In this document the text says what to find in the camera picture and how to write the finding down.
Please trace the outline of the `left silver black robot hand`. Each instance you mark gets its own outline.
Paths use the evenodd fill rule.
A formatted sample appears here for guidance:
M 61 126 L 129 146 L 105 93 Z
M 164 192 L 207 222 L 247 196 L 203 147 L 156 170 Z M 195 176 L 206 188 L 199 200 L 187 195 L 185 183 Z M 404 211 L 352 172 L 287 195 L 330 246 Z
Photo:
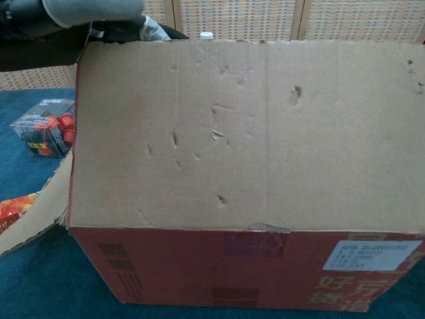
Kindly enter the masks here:
M 144 1 L 1 2 L 1 71 L 72 65 L 86 43 L 185 40 L 143 14 Z

